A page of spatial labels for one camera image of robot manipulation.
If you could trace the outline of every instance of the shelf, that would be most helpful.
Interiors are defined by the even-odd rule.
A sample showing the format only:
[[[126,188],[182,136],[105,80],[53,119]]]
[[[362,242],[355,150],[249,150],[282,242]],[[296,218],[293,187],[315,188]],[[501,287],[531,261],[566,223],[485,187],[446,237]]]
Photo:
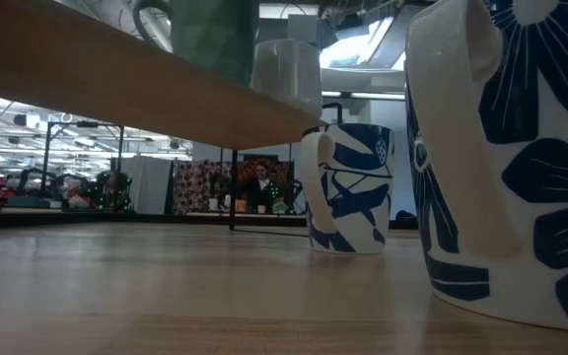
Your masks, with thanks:
[[[52,0],[0,0],[0,97],[238,150],[322,124]]]

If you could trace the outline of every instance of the blue and white mug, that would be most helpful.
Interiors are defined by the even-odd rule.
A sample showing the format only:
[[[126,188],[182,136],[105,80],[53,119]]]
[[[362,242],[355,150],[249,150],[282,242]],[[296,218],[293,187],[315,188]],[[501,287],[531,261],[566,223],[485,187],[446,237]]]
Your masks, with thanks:
[[[363,123],[307,131],[300,178],[314,250],[383,252],[389,236],[393,132]]]
[[[406,49],[434,293],[568,329],[568,0],[442,0]]]

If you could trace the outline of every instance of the man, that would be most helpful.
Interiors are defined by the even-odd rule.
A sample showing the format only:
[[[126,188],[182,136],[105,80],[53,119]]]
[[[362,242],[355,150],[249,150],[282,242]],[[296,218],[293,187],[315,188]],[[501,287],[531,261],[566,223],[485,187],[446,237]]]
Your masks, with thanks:
[[[241,190],[247,195],[248,212],[256,213],[257,206],[264,206],[265,213],[273,212],[273,203],[279,197],[279,188],[268,178],[268,170],[258,164],[254,168],[255,178],[252,178]]]

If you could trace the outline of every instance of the green mug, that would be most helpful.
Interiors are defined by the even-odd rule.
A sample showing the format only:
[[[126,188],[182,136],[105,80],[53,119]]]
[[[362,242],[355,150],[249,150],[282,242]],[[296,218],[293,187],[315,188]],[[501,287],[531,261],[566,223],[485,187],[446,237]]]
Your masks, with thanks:
[[[155,43],[140,18],[140,11],[148,8],[168,15],[175,55],[249,86],[259,18],[257,0],[137,0],[133,9],[137,31]]]

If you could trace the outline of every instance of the wood grain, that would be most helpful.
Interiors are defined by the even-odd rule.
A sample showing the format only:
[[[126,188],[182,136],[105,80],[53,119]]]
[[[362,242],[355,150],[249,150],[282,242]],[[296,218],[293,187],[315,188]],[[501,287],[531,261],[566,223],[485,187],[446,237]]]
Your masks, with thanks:
[[[395,234],[351,256],[216,226],[0,230],[0,354],[568,355],[568,331],[432,297]]]
[[[52,0],[0,0],[0,97],[239,150],[322,124]]]

